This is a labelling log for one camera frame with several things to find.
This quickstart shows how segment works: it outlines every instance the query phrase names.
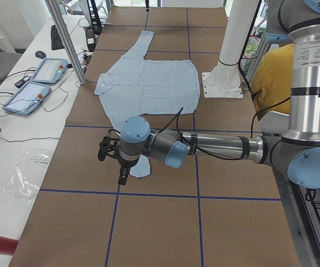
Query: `white desk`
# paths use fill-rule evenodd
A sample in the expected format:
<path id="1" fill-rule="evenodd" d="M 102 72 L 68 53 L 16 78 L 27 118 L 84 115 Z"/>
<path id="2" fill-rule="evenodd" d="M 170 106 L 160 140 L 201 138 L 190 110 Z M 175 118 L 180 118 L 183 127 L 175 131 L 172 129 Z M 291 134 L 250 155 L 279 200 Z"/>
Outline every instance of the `white desk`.
<path id="1" fill-rule="evenodd" d="M 80 27 L 85 26 L 86 20 L 83 19 L 79 22 L 81 18 L 81 16 L 64 16 L 64 21 L 69 33 L 71 33 L 71 39 L 77 53 L 82 52 L 83 48 L 87 49 L 84 30 Z M 37 50 L 45 52 L 47 57 L 68 58 L 65 49 L 51 50 L 50 28 L 52 24 L 53 21 L 51 19 L 47 21 L 11 73 L 27 70 L 30 67 L 37 67 L 41 62 L 41 59 L 34 55 Z M 20 75 L 6 79 L 1 84 L 0 91 L 16 92 L 17 88 L 14 86 L 14 83 L 20 80 L 23 75 L 24 73 L 21 73 Z M 33 137 L 60 137 L 65 119 L 76 97 L 78 86 L 76 74 L 73 72 L 62 85 L 62 88 L 69 93 L 69 96 L 65 103 L 56 110 L 45 112 L 43 108 L 39 107 L 28 117 L 15 115 L 1 117 L 0 127 L 2 128 L 2 132 L 0 136 L 8 140 L 24 140 Z M 45 99 L 43 103 L 44 107 L 48 110 L 56 107 L 63 101 L 65 95 L 66 93 L 60 89 L 56 90 Z M 10 95 L 4 96 L 1 94 L 0 102 L 6 103 L 9 98 Z M 5 114 L 7 113 L 2 110 L 0 105 L 0 116 Z M 37 140 L 18 143 L 7 143 L 0 140 L 0 191 L 11 177 L 15 166 L 19 163 L 28 147 L 54 150 L 57 143 L 58 140 Z M 0 235 L 19 239 L 30 211 L 31 207 L 0 205 Z M 0 255 L 0 267 L 8 266 L 10 260 L 10 256 Z"/>

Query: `plastic bag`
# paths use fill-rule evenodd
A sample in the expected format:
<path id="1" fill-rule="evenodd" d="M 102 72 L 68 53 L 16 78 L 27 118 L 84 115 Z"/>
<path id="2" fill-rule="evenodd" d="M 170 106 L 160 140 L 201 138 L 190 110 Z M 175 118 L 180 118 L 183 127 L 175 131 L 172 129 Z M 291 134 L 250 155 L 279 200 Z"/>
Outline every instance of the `plastic bag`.
<path id="1" fill-rule="evenodd" d="M 0 204 L 32 206 L 54 150 L 28 148 L 0 192 Z"/>

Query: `robotic arm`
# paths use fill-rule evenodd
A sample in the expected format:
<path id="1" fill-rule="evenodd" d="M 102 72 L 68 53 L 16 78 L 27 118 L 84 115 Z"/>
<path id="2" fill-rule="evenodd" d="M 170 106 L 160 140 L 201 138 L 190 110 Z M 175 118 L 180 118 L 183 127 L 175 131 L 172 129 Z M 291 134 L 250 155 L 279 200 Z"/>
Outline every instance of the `robotic arm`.
<path id="1" fill-rule="evenodd" d="M 282 137 L 252 139 L 157 132 L 145 119 L 132 117 L 120 138 L 111 138 L 109 132 L 100 143 L 99 160 L 110 156 L 121 164 L 119 184 L 126 183 L 141 154 L 172 167 L 180 167 L 186 155 L 206 154 L 223 160 L 250 159 L 296 184 L 320 188 L 320 1 L 270 0 L 267 32 L 276 42 L 288 33 L 295 44 L 288 131 Z"/>

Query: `black mouse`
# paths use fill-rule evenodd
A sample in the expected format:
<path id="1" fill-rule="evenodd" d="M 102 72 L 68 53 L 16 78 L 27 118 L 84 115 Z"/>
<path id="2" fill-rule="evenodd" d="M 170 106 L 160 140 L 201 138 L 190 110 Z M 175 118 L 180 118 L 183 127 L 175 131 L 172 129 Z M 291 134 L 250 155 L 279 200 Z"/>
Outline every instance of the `black mouse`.
<path id="1" fill-rule="evenodd" d="M 45 53 L 43 52 L 43 51 L 37 51 L 36 52 L 36 57 L 38 57 L 38 58 L 41 58 L 41 59 L 43 59 L 43 58 L 45 58 L 47 55 L 45 55 Z"/>

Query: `black keyboard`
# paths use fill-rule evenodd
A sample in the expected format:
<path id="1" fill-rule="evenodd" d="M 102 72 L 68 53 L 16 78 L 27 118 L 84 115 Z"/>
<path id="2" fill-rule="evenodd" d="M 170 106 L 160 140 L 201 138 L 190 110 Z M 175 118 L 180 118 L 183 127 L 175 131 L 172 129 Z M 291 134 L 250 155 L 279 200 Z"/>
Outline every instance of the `black keyboard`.
<path id="1" fill-rule="evenodd" d="M 51 50 L 58 50 L 58 49 L 64 48 L 64 45 L 62 44 L 60 35 L 55 25 L 51 26 L 50 36 L 51 36 Z"/>

